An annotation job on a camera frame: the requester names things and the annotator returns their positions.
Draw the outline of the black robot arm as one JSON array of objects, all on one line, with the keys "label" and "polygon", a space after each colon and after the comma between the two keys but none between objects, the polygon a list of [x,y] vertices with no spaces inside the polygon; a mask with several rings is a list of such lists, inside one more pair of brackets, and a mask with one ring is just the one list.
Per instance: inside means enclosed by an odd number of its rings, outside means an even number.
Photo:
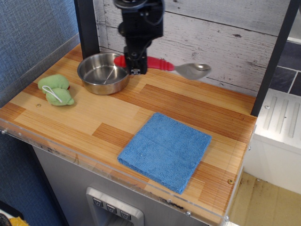
[{"label": "black robot arm", "polygon": [[119,33],[125,38],[124,56],[129,74],[147,73],[147,48],[163,36],[163,0],[115,0],[123,21]]}]

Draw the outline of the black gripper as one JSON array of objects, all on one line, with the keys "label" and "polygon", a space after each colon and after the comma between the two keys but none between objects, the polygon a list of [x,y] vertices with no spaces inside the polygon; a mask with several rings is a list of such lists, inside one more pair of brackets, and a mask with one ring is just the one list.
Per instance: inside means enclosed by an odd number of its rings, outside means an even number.
[{"label": "black gripper", "polygon": [[143,55],[154,39],[163,36],[163,4],[118,4],[122,22],[119,33],[125,38],[124,56],[129,74],[134,74],[132,59],[139,59],[140,74],[148,70],[147,56]]}]

